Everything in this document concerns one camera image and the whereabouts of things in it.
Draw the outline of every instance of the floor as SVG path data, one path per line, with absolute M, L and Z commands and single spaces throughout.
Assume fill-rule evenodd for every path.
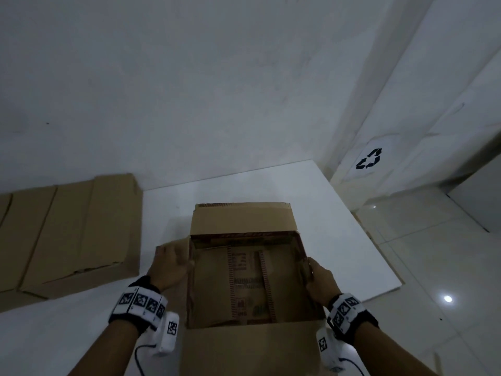
M 500 375 L 501 236 L 435 187 L 357 216 L 405 281 L 366 303 L 381 328 L 445 376 Z

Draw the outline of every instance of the black cable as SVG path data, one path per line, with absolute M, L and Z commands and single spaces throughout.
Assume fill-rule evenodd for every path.
M 141 376 L 144 376 L 143 368 L 141 368 L 139 360 L 137 360 L 137 350 L 140 349 L 141 347 L 155 348 L 156 344 L 141 344 L 134 350 L 134 360 L 136 360 L 137 369 L 139 369 L 139 373 L 141 373 Z
M 340 357 L 340 358 L 339 358 L 339 360 L 341 360 L 341 361 L 349 361 L 349 362 L 350 362 L 350 363 L 352 363 L 355 367 L 357 367 L 358 372 L 360 372 L 360 374 L 361 374 L 362 376 L 365 376 L 365 375 L 364 375 L 364 373 L 362 372 L 362 370 L 360 369 L 360 367 L 359 367 L 358 365 L 356 365 L 356 364 L 355 364 L 355 362 L 354 362 L 353 360 L 349 360 L 349 359 L 346 359 L 346 358 L 344 358 L 344 357 Z

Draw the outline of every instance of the white tabletop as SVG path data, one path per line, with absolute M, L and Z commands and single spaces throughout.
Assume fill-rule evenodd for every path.
M 157 245 L 189 234 L 196 203 L 215 202 L 289 202 L 306 253 L 333 272 L 341 290 L 366 300 L 401 285 L 313 161 L 146 191 L 141 273 Z M 0 314 L 0 373 L 66 375 L 106 326 L 110 309 L 130 282 Z M 140 342 L 147 340 L 141 337 Z M 140 356 L 144 371 L 175 374 L 176 352 L 170 359 Z M 138 374 L 134 365 L 127 374 Z

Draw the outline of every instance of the hand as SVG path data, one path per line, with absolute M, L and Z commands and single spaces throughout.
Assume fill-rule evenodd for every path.
M 193 268 L 192 261 L 183 261 L 176 255 L 176 252 L 183 252 L 187 245 L 187 240 L 181 239 L 157 246 L 147 275 L 151 278 L 150 283 L 156 286 L 160 293 L 181 282 Z
M 341 294 L 341 290 L 330 270 L 325 269 L 311 257 L 308 260 L 313 271 L 313 281 L 306 284 L 306 290 L 315 302 L 327 307 L 331 299 Z

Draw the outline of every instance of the cardboard box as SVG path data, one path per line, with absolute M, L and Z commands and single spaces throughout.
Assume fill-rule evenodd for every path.
M 20 293 L 25 274 L 56 188 L 40 187 L 0 197 L 0 311 L 43 301 Z
M 322 306 L 287 203 L 198 204 L 191 221 L 183 375 L 321 372 Z
M 141 213 L 132 174 L 59 186 L 20 289 L 59 298 L 137 276 Z

